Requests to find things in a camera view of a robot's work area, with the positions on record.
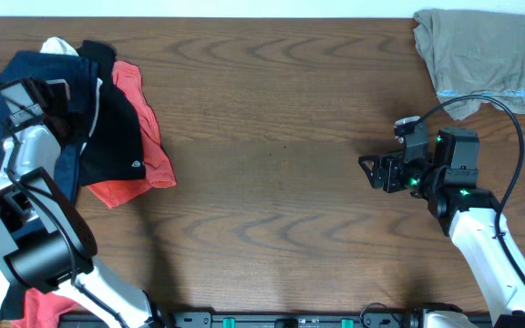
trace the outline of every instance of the wood grain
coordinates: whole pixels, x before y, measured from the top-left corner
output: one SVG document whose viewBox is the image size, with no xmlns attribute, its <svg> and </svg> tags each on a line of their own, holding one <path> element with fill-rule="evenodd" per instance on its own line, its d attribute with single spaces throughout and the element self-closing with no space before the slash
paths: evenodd
<svg viewBox="0 0 525 328">
<path fill-rule="evenodd" d="M 179 185 L 114 210 L 77 208 L 104 261 L 173 310 L 353 312 L 487 307 L 424 201 L 371 190 L 358 155 L 397 149 L 394 121 L 437 104 L 411 20 L 0 18 L 0 71 L 50 36 L 105 41 L 140 66 Z M 525 133 L 525 116 L 520 116 Z M 501 196 L 517 157 L 505 115 L 481 138 L 479 185 Z M 525 165 L 506 210 L 525 254 Z"/>
</svg>

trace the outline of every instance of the pile of clothes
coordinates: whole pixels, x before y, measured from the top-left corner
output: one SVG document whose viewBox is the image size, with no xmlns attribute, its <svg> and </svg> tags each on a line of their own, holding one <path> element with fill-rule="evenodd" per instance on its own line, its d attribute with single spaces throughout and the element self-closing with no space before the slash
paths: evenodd
<svg viewBox="0 0 525 328">
<path fill-rule="evenodd" d="M 54 181 L 74 204 L 87 186 L 109 208 L 151 188 L 176 185 L 170 159 L 161 146 L 160 127 L 142 91 L 138 67 L 116 61 L 110 46 L 85 40 L 78 49 L 51 37 L 37 52 L 20 51 L 0 74 L 0 82 L 22 77 L 64 79 L 71 101 L 68 111 L 84 115 L 87 136 L 69 143 L 57 161 Z M 0 94 L 0 118 L 10 115 Z M 4 158 L 0 125 L 0 168 Z M 26 293 L 25 317 L 14 327 L 57 327 L 61 313 L 76 304 L 53 293 Z"/>
</svg>

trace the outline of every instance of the red fabric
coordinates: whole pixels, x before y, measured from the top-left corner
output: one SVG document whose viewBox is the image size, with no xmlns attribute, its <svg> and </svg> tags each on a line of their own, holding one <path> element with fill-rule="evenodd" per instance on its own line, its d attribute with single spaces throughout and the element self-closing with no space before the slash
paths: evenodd
<svg viewBox="0 0 525 328">
<path fill-rule="evenodd" d="M 57 328 L 60 315 L 69 312 L 77 303 L 49 292 L 43 294 L 32 288 L 26 292 L 24 319 L 13 320 L 14 328 Z"/>
<path fill-rule="evenodd" d="M 153 109 L 143 96 L 139 68 L 119 60 L 113 66 L 112 76 L 115 86 L 125 93 L 139 116 L 146 176 L 145 179 L 112 180 L 88 186 L 110 209 L 134 199 L 151 188 L 168 188 L 176 185 L 170 159 L 161 148 L 160 126 Z"/>
</svg>

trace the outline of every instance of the gray cloth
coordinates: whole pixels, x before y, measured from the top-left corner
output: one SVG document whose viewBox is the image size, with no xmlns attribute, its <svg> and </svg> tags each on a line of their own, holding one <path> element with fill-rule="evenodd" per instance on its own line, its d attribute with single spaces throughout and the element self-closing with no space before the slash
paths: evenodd
<svg viewBox="0 0 525 328">
<path fill-rule="evenodd" d="M 469 94 L 492 96 L 525 114 L 525 16 L 472 10 L 415 13 L 417 51 L 441 102 Z M 478 111 L 481 100 L 445 107 L 453 119 Z"/>
</svg>

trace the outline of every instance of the white wall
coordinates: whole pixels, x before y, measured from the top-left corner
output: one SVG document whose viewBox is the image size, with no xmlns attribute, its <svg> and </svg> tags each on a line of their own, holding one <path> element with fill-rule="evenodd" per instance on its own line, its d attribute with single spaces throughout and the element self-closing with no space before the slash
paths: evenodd
<svg viewBox="0 0 525 328">
<path fill-rule="evenodd" d="M 432 7 L 525 14 L 525 0 L 0 0 L 0 15 L 412 17 Z"/>
</svg>

